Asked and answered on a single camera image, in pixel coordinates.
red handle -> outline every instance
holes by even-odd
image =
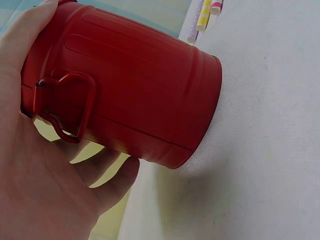
[[[82,120],[79,126],[79,130],[78,130],[77,136],[74,137],[64,133],[59,122],[55,119],[55,117],[48,112],[44,112],[44,109],[46,105],[46,97],[48,96],[47,90],[50,87],[59,87],[68,82],[75,81],[75,80],[77,81],[80,80],[85,82],[89,86],[89,92],[88,92],[88,97],[87,97],[86,105],[84,108]],[[40,80],[36,84],[35,93],[34,93],[33,111],[44,120],[50,122],[54,127],[56,133],[61,139],[72,144],[78,144],[84,138],[85,131],[88,126],[88,122],[89,122],[92,109],[94,106],[94,102],[96,99],[96,95],[97,95],[97,85],[95,80],[91,76],[84,74],[82,72],[69,72],[60,80],[46,77]]]

red metal container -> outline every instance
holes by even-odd
[[[207,131],[222,67],[155,29],[62,0],[21,78],[21,111],[52,123],[62,139],[84,137],[175,169]]]

fingernail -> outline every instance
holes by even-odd
[[[58,0],[44,0],[44,1],[41,2],[39,5],[48,4],[48,3],[57,2],[57,1],[58,1]]]

white surface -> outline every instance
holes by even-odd
[[[180,169],[142,164],[120,240],[320,239],[319,9],[224,1],[196,43],[223,65],[213,122]]]

hand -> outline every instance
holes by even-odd
[[[0,39],[0,239],[85,240],[99,216],[134,183],[139,160],[130,157],[116,176],[89,188],[118,158],[104,149],[71,164],[84,147],[43,138],[20,113],[21,69],[58,0],[25,12]]]

